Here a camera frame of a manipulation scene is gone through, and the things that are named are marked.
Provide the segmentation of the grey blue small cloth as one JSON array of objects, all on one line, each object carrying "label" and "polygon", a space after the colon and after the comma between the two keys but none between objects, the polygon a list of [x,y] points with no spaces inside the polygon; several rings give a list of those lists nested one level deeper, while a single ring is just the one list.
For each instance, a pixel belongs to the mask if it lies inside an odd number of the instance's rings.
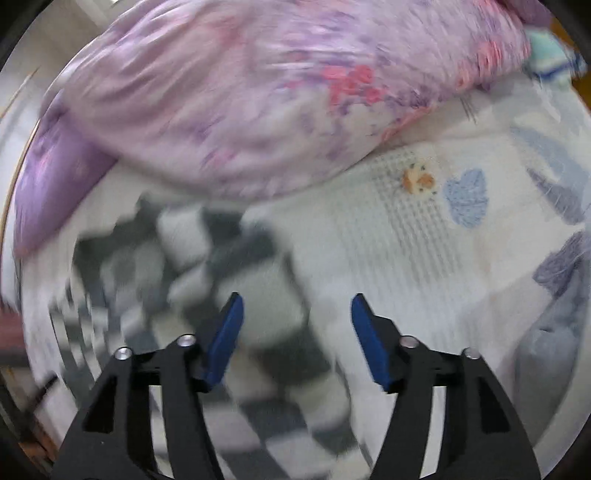
[{"label": "grey blue small cloth", "polygon": [[539,442],[570,386],[590,312],[590,234],[579,231],[537,267],[551,300],[520,340],[514,405],[530,443]]}]

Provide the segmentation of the pink floral quilt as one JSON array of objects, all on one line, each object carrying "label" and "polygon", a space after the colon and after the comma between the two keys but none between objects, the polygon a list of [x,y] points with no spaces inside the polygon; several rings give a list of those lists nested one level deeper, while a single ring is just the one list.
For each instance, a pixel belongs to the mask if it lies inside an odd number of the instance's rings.
[{"label": "pink floral quilt", "polygon": [[141,1],[44,102],[119,159],[263,199],[338,175],[530,51],[497,1]]}]

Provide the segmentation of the grey white checkered sweater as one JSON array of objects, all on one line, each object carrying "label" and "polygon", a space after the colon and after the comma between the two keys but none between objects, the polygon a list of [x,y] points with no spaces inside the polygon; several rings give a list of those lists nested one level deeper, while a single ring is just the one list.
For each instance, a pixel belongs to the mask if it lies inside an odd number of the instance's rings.
[{"label": "grey white checkered sweater", "polygon": [[47,413],[70,426],[111,355],[197,338],[204,420],[228,479],[363,479],[370,457],[335,335],[349,315],[322,283],[348,261],[325,199],[245,206],[148,196],[91,208],[24,267],[36,375],[61,383]]}]

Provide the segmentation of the purple pillow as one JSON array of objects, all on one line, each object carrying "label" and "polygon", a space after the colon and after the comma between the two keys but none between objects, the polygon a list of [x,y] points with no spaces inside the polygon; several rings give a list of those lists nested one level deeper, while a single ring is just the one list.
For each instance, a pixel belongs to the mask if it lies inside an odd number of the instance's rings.
[{"label": "purple pillow", "polygon": [[41,116],[16,186],[15,256],[23,260],[42,248],[115,163],[83,135],[56,96]]}]

